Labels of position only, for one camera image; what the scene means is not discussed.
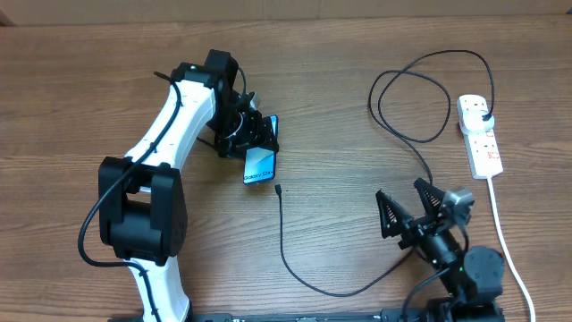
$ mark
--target white robotic arm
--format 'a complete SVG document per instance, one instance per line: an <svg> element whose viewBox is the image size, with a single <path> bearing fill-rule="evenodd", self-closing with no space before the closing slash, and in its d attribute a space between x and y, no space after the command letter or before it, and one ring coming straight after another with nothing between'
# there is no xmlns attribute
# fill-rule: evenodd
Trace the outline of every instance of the white robotic arm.
<svg viewBox="0 0 572 322"><path fill-rule="evenodd" d="M214 131L213 148L220 157L244 158L251 148L278 151L270 118L263 119L252 108L256 95L247 94L246 90L239 94L232 89L238 69L229 53L214 50L204 66L182 63L173 70L170 81L174 85L143 139L123 159L107 157L99 168L101 240L114 247L118 258L132 263L129 268L145 308L143 316L132 321L192 319L192 306L182 290L177 255L187 233L181 170L198 133L205 125ZM175 113L177 90L181 104ZM134 164L142 157L146 158L140 165ZM150 193L151 202L129 200L128 193L138 192ZM86 261L97 264L89 258ZM139 270L142 267L146 276ZM152 311L148 290L156 312Z"/></svg>
<svg viewBox="0 0 572 322"><path fill-rule="evenodd" d="M181 92L181 109L171 128L159 142L156 152L143 162L144 165L159 166L162 163L167 163L173 169L182 170L198 133L215 115L214 89L205 87L203 83L190 80L181 80L177 82L177 85ZM159 116L143 139L129 150L125 157L132 157L137 160L147 151L151 142L169 121L176 103L177 95L174 87L171 86L169 97Z"/></svg>
<svg viewBox="0 0 572 322"><path fill-rule="evenodd" d="M206 88L202 83L189 80L179 81L177 86L181 92L182 103L177 118L159 142L156 152L143 162L144 165L159 166L162 163L167 163L171 168L182 171L198 133L215 114L215 91L213 89ZM169 121L176 103L177 95L174 87L171 86L169 97L159 116L143 139L127 152L125 157L132 157L132 159L137 160L147 151L152 140L157 137ZM139 191L151 192L151 189L142 186ZM157 312L163 322L184 322L190 316L190 301L182 289L179 263L176 256L169 257L162 266L158 266L154 261L140 258L125 260L140 264L147 270ZM130 271L137 282L145 308L142 320L155 322L156 318L151 314L145 281L136 268L130 267Z"/></svg>

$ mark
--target cardboard wall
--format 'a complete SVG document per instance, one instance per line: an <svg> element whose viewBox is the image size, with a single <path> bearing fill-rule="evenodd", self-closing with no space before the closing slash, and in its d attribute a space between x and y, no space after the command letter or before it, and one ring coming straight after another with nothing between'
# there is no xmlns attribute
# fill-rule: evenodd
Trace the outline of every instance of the cardboard wall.
<svg viewBox="0 0 572 322"><path fill-rule="evenodd" d="M16 26L563 14L571 0L0 0Z"/></svg>

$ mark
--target phone screen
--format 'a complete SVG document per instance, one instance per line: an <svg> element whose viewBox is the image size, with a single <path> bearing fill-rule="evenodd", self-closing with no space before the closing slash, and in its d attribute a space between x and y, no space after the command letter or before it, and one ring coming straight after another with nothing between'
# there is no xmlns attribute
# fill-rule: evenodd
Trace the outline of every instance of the phone screen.
<svg viewBox="0 0 572 322"><path fill-rule="evenodd" d="M278 138L278 116L269 116L272 121L272 130ZM272 180L276 172L276 153L265 148L251 148L247 150L244 165L244 184Z"/></svg>

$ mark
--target brown background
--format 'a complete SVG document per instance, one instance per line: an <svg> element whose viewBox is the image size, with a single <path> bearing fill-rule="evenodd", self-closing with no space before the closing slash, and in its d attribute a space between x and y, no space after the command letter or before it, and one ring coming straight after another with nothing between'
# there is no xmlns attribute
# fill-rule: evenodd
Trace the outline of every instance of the brown background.
<svg viewBox="0 0 572 322"><path fill-rule="evenodd" d="M0 0L7 25L564 14L569 0Z"/></svg>
<svg viewBox="0 0 572 322"><path fill-rule="evenodd" d="M196 145L182 173L189 210L180 255L195 311L232 314L374 311L402 304L432 273L418 259L348 299L308 290L279 253L278 201L284 190L285 249L292 268L332 292L357 289L400 256L382 240L374 193L383 188L413 213L422 167L366 111L375 76L436 50L472 49L489 60L505 172L495 179L500 216L540 321L572 314L572 20L568 16L297 22L202 22L0 30L0 320L104 321L141 308L127 269L89 267L77 234L97 198L97 168L148 129L167 85L152 71L202 63L227 50L280 116L273 182L245 187L243 164ZM453 99L489 96L482 64L446 55L416 68ZM383 101L405 133L426 138L445 115L444 95L417 79L396 82ZM471 179L456 112L443 135L419 147L443 189L475 194L468 227L474 245L499 249L486 183ZM201 136L210 138L204 130ZM88 231L88 253L114 260ZM500 305L526 321L512 275ZM439 284L414 305L444 294Z"/></svg>

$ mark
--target white power strip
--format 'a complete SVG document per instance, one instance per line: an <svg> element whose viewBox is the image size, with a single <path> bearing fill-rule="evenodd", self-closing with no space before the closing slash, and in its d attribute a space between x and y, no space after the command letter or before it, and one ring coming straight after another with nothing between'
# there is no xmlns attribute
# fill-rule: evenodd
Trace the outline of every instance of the white power strip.
<svg viewBox="0 0 572 322"><path fill-rule="evenodd" d="M468 115L486 114L487 105L484 97L477 95L463 95L457 100L457 111L459 126L465 138L465 146L467 147L468 162L471 165L471 172L475 179L486 179L493 177L502 172L501 155L499 154L499 146L494 138L492 128L487 130L485 126L473 126L480 129L471 131L466 128L467 122L464 122Z"/></svg>
<svg viewBox="0 0 572 322"><path fill-rule="evenodd" d="M501 155L499 154L499 146L494 137L492 127L494 120L482 121L480 123L480 114L486 113L488 107L486 99L477 95L463 95L457 100L457 111L459 118L459 126L463 132L465 146L467 147L468 162L471 166L471 173L475 179L486 179L491 195L492 216L494 225L499 235L499 242L504 252L504 256L509 263L510 271L517 280L518 286L525 296L528 309L530 311L530 321L536 321L536 313L534 312L533 300L526 289L526 286L515 268L509 249L504 241L501 230L501 221L499 219L499 211L497 209L497 201L494 195L494 187L492 185L493 176L502 172Z"/></svg>

